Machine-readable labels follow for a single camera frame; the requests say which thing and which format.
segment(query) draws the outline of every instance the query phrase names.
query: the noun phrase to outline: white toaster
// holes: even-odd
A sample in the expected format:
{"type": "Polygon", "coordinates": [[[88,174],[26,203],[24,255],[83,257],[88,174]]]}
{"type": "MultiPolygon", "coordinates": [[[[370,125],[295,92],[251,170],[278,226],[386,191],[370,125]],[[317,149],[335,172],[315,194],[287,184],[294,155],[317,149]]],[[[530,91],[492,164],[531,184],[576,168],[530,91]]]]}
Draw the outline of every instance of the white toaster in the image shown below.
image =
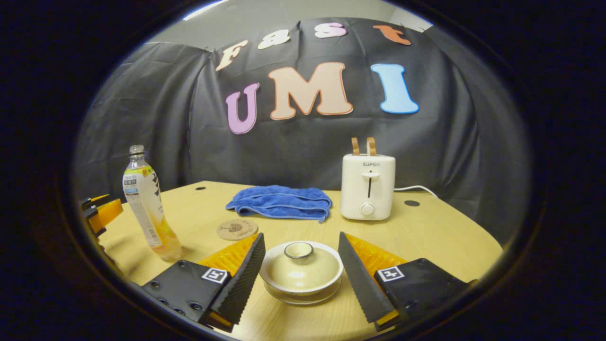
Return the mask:
{"type": "Polygon", "coordinates": [[[355,220],[383,220],[391,214],[396,159],[385,155],[343,157],[341,215],[355,220]]]}

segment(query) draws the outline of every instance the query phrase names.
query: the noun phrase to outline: blue letter i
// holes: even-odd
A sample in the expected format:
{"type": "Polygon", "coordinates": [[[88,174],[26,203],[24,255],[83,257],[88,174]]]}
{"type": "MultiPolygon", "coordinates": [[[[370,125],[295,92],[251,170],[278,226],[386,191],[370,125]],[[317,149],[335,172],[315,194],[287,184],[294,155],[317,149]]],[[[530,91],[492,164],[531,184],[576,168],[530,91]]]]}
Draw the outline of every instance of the blue letter i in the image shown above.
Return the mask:
{"type": "Polygon", "coordinates": [[[419,111],[419,105],[410,99],[406,83],[404,83],[404,67],[397,64],[375,64],[370,70],[379,74],[385,101],[381,109],[389,113],[413,113],[419,111]]]}

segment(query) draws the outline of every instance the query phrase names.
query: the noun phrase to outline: power cord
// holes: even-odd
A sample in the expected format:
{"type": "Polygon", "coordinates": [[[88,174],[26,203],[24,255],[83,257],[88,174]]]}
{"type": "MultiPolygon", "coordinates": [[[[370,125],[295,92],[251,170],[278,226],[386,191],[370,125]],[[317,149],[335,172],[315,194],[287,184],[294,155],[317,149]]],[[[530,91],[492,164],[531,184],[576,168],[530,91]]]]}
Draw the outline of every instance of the power cord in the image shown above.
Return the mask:
{"type": "Polygon", "coordinates": [[[421,186],[421,185],[417,185],[417,186],[410,186],[410,187],[403,187],[403,188],[394,188],[394,191],[407,191],[409,189],[414,189],[414,188],[420,188],[420,189],[424,189],[427,192],[431,193],[431,195],[433,195],[434,197],[438,197],[434,192],[432,192],[429,188],[425,187],[425,186],[421,186]]]}

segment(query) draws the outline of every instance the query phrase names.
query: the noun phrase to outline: felt letter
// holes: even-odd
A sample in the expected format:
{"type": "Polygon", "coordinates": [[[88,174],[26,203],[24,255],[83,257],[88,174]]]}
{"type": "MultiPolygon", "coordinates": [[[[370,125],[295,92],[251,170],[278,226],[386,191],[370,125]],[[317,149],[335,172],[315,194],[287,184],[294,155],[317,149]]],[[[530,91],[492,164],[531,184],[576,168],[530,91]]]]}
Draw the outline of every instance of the felt letter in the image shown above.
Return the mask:
{"type": "Polygon", "coordinates": [[[399,35],[403,35],[402,32],[394,29],[391,26],[387,26],[387,25],[377,25],[377,26],[373,26],[376,29],[381,30],[381,32],[383,33],[383,35],[385,36],[385,38],[397,42],[399,44],[402,45],[410,45],[411,42],[408,39],[404,39],[402,37],[400,37],[399,35]]]}
{"type": "Polygon", "coordinates": [[[244,88],[244,94],[248,101],[248,114],[246,120],[240,121],[238,118],[238,98],[240,91],[234,92],[227,97],[227,122],[229,129],[236,134],[243,134],[253,128],[257,121],[257,89],[259,83],[253,83],[244,88]]]}
{"type": "Polygon", "coordinates": [[[259,50],[266,49],[270,46],[280,45],[290,40],[288,30],[280,30],[270,33],[263,37],[263,41],[259,44],[259,50]]]}
{"type": "Polygon", "coordinates": [[[404,68],[397,64],[375,64],[370,70],[379,74],[385,101],[381,109],[389,113],[413,113],[419,111],[419,105],[410,99],[402,73],[404,68]]]}
{"type": "Polygon", "coordinates": [[[338,22],[328,22],[316,26],[316,36],[318,38],[330,38],[334,36],[344,36],[347,30],[343,28],[343,24],[338,22]]]}
{"type": "Polygon", "coordinates": [[[219,63],[219,65],[217,66],[215,71],[219,71],[219,70],[223,69],[224,67],[228,66],[229,64],[231,64],[231,59],[236,58],[238,53],[240,53],[240,48],[246,46],[246,44],[248,44],[247,40],[241,41],[241,42],[237,43],[236,45],[225,49],[223,51],[223,58],[221,58],[221,62],[219,63]]]}
{"type": "Polygon", "coordinates": [[[341,62],[323,62],[316,67],[309,82],[292,67],[271,71],[268,76],[276,83],[276,108],[270,116],[274,120],[286,120],[295,115],[290,106],[293,98],[301,111],[308,115],[318,93],[321,100],[316,110],[322,115],[343,115],[353,110],[345,97],[341,72],[345,65],[341,62]]]}

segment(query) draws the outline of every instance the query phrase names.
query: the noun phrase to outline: bowl lid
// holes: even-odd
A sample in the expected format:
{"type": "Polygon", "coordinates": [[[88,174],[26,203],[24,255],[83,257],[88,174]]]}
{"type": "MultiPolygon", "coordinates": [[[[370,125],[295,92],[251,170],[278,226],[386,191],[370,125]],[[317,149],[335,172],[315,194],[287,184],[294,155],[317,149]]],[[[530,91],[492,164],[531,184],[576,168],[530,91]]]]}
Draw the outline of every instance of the bowl lid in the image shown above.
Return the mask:
{"type": "Polygon", "coordinates": [[[312,291],[332,283],[341,271],[339,260],[324,248],[305,241],[286,246],[267,266],[270,285],[291,292],[312,291]]]}

